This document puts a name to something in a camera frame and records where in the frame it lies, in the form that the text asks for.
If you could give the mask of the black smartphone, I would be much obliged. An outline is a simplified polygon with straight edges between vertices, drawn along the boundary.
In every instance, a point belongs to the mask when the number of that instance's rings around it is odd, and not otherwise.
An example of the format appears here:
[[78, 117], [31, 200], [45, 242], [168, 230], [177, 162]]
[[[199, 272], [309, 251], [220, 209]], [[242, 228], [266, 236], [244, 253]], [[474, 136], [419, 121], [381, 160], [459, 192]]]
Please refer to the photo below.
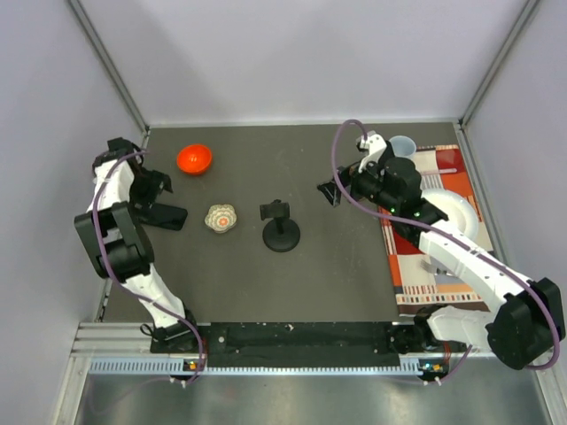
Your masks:
[[180, 231], [188, 217], [184, 208], [154, 203], [150, 207], [136, 209], [138, 220], [147, 226]]

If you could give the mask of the black camera stand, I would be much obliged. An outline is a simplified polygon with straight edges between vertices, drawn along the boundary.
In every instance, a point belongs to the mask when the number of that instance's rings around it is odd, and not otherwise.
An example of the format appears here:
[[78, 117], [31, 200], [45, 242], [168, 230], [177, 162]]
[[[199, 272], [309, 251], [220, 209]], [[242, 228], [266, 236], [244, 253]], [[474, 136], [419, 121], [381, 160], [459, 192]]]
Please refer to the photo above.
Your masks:
[[299, 244], [300, 228], [290, 212], [290, 205], [280, 199], [260, 205], [260, 219], [269, 220], [262, 230], [262, 240], [271, 251], [288, 252]]

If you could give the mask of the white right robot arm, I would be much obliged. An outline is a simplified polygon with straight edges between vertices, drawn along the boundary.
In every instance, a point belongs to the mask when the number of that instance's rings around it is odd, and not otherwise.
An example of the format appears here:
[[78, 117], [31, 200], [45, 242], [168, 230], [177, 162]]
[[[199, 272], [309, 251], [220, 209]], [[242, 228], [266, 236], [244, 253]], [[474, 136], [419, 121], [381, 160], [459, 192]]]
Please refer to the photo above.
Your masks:
[[548, 278], [535, 281], [481, 249], [451, 223], [445, 212], [426, 200], [422, 176], [407, 158], [364, 159], [339, 167], [330, 181], [318, 184], [328, 202], [366, 199], [372, 214], [389, 220], [395, 231], [419, 251], [439, 262], [481, 297], [484, 312], [438, 305], [421, 313], [413, 331], [416, 344], [436, 349], [445, 340], [491, 350], [507, 367], [552, 367], [565, 337], [562, 295]]

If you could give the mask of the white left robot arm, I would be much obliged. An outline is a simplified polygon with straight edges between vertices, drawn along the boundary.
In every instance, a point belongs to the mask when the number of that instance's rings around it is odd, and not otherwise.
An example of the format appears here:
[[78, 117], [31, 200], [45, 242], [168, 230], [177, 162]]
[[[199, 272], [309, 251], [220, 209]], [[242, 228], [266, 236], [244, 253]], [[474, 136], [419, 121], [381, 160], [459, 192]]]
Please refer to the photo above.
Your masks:
[[158, 203], [172, 182], [167, 174], [145, 168], [143, 155], [125, 138], [108, 141], [92, 164], [94, 197], [87, 212], [74, 217], [74, 228], [98, 276], [115, 282], [151, 316], [151, 323], [140, 327], [151, 339], [151, 352], [197, 352], [201, 331], [190, 309], [159, 275], [144, 230], [179, 231], [188, 213]]

